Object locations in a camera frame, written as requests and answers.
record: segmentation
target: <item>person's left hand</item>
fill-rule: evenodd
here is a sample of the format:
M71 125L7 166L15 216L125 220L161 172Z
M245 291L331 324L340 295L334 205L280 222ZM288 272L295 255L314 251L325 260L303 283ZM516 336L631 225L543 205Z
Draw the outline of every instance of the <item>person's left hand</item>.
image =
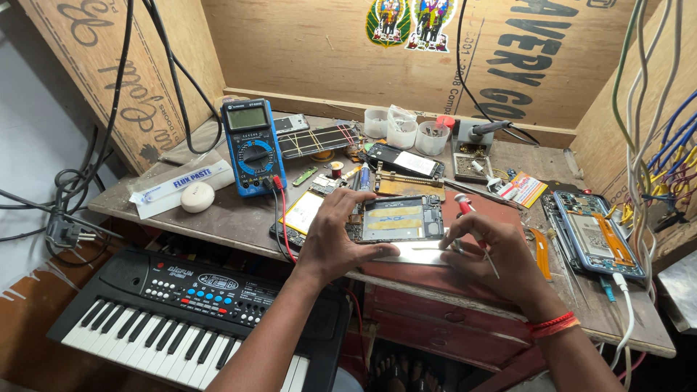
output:
M391 243L358 245L349 240L346 219L357 203L375 199L371 192L339 188L325 197L307 231L295 273L316 279L319 287L337 279L365 262L379 257L399 256Z

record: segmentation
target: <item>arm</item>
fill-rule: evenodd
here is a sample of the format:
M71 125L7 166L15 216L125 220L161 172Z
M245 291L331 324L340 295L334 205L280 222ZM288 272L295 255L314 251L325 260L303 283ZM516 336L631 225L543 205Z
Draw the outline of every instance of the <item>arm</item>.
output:
M374 193L337 189L324 199L310 225L298 265L206 392L280 390L319 292L363 262L399 255L399 249L391 244L359 246L346 234L344 223L353 207L375 197Z
M467 276L474 276L497 294L515 302L533 324L568 312L566 305L545 281L527 244L513 225L497 223L476 212L460 217L441 240L441 248L468 234L482 234L498 269L497 279L478 246L464 243L466 252L444 252L441 258ZM605 360L581 330L573 326L537 341L559 392L624 390Z

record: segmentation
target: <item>clear plastic cup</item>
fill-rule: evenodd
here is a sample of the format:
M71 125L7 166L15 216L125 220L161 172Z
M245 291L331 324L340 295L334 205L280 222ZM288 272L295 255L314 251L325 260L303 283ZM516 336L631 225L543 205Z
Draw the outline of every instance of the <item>clear plastic cup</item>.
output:
M368 137L381 139L388 135L388 109L373 106L365 110L363 130Z
M388 116L388 144L398 149L408 150L414 146L418 129L419 125L416 121L404 121Z
M445 143L450 136L450 128L435 121L424 121L419 124L416 133L416 149L424 155L439 155L445 149Z

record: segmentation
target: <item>digital multimeter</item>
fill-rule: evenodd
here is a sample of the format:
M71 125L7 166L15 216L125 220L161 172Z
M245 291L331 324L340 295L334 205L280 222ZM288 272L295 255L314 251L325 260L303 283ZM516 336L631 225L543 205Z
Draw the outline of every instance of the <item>digital multimeter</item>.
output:
M264 179L278 176L286 187L271 105L267 100L237 100L220 108L237 190L242 197L271 193Z

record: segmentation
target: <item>red screwdriver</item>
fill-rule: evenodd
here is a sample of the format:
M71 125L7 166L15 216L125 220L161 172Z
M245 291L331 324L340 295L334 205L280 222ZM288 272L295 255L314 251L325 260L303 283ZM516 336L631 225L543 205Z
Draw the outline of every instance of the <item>red screwdriver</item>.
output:
M455 195L455 202L460 205L460 211L462 211L462 215L465 215L466 213L472 211L472 208L470 207L470 200L464 193L458 193L457 195ZM487 242L484 240L484 237L476 230L470 230L470 234L472 234L472 236L475 237L475 241L477 241L480 248L484 251L484 255L487 257L489 264L491 264L491 268L493 269L493 272L496 274L496 278L501 279L501 277L498 275L496 267L493 265L493 262L491 261L489 251L487 250Z

